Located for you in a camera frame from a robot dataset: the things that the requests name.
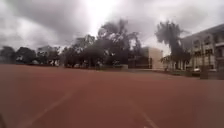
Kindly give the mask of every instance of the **sky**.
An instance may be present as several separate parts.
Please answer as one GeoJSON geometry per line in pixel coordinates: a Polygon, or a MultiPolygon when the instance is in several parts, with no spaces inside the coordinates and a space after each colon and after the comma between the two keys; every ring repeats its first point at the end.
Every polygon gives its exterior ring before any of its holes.
{"type": "Polygon", "coordinates": [[[168,46],[157,43],[154,34],[160,21],[196,33],[222,24],[223,7],[223,0],[0,0],[0,47],[66,46],[122,18],[129,32],[139,32],[143,46],[168,54],[168,46]]]}

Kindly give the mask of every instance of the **red track surface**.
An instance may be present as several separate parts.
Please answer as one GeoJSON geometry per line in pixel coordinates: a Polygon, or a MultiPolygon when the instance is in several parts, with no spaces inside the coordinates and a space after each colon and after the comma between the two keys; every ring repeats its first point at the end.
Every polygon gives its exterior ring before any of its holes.
{"type": "Polygon", "coordinates": [[[224,128],[224,82],[0,65],[8,128],[224,128]]]}

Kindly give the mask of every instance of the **wall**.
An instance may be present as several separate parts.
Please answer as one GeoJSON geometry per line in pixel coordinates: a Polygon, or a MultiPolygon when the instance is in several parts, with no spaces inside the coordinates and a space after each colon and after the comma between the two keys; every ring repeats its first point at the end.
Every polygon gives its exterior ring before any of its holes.
{"type": "Polygon", "coordinates": [[[163,57],[163,51],[149,47],[149,58],[152,58],[152,69],[163,69],[161,58],[163,57]]]}

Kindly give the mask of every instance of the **white lane line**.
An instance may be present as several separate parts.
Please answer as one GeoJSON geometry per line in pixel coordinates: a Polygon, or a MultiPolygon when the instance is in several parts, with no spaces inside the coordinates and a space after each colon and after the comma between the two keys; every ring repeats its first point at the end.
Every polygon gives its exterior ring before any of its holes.
{"type": "Polygon", "coordinates": [[[26,120],[25,122],[19,124],[17,126],[17,128],[29,128],[29,127],[31,127],[33,125],[33,123],[35,123],[38,119],[43,117],[46,113],[48,113],[52,109],[58,107],[60,104],[64,103],[66,100],[70,99],[74,93],[75,93],[75,91],[66,93],[61,99],[52,103],[50,106],[48,106],[46,109],[44,109],[40,113],[36,114],[31,119],[26,120]]]}
{"type": "Polygon", "coordinates": [[[141,116],[148,122],[150,126],[153,128],[159,128],[150,118],[149,116],[141,109],[138,105],[136,105],[132,100],[129,101],[130,105],[139,113],[141,116]]]}

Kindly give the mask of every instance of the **building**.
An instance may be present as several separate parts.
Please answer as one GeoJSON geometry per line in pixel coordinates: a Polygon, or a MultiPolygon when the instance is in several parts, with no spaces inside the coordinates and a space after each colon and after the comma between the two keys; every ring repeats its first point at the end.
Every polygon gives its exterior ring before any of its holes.
{"type": "Polygon", "coordinates": [[[143,47],[141,54],[143,56],[129,59],[129,68],[163,69],[161,62],[163,51],[152,47],[143,47]]]}
{"type": "Polygon", "coordinates": [[[163,51],[157,48],[148,47],[149,56],[149,68],[150,69],[163,69],[161,59],[163,57],[163,51]]]}
{"type": "Polygon", "coordinates": [[[224,69],[224,24],[187,36],[181,42],[183,48],[191,54],[187,66],[224,69]]]}

